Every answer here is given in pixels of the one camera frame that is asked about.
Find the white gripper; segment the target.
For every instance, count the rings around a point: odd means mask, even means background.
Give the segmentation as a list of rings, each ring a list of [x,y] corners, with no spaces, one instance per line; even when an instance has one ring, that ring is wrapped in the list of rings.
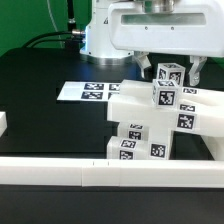
[[[175,0],[170,13],[146,12],[138,1],[116,2],[108,22],[113,46],[135,51],[143,78],[148,52],[190,55],[191,86],[199,84],[206,57],[224,57],[224,0]]]

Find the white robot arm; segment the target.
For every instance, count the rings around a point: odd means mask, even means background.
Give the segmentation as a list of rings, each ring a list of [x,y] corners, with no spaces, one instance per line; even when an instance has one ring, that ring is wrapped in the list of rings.
[[[224,57],[224,0],[92,0],[83,58],[99,64],[135,59],[145,70],[150,53],[188,55],[196,86],[209,57]]]

